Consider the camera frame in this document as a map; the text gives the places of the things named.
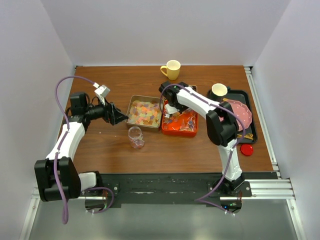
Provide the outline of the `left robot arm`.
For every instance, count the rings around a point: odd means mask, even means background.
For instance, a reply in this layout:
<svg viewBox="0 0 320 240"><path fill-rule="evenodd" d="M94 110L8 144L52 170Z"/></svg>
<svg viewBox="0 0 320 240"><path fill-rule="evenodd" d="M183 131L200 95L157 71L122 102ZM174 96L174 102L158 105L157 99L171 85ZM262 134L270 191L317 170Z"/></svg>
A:
<svg viewBox="0 0 320 240"><path fill-rule="evenodd" d="M34 165L39 195L44 202L61 200L61 193L66 199L76 199L85 190L99 196L104 190L99 172L78 173L73 164L78 145L91 121L103 119L114 126L128 119L112 102L89 103L85 92L73 93L69 100L68 123L63 124L53 150Z"/></svg>

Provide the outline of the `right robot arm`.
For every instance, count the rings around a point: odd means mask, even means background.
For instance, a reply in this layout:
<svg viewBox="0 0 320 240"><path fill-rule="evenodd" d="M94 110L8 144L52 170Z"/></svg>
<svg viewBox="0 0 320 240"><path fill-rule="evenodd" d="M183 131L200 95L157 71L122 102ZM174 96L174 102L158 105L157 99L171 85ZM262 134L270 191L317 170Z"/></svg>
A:
<svg viewBox="0 0 320 240"><path fill-rule="evenodd" d="M245 178L238 158L237 139L240 124L244 123L233 112L230 103L216 102L194 91L184 82L170 83L166 81L159 87L161 97L167 100L164 107L172 107L167 113L182 113L191 109L202 116L206 121L206 130L209 140L218 148L222 177L206 195L198 198L198 201L209 197L222 185L223 192L230 197L235 196L244 183Z"/></svg>

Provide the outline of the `clear plastic jar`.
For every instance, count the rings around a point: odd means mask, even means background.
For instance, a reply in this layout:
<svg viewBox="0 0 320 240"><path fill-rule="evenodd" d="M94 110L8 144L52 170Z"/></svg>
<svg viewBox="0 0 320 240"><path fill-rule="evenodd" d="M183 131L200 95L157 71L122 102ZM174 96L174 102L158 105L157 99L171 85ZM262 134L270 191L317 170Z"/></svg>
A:
<svg viewBox="0 0 320 240"><path fill-rule="evenodd" d="M128 129L128 139L134 149L141 149L145 145L143 132L138 126L132 126Z"/></svg>

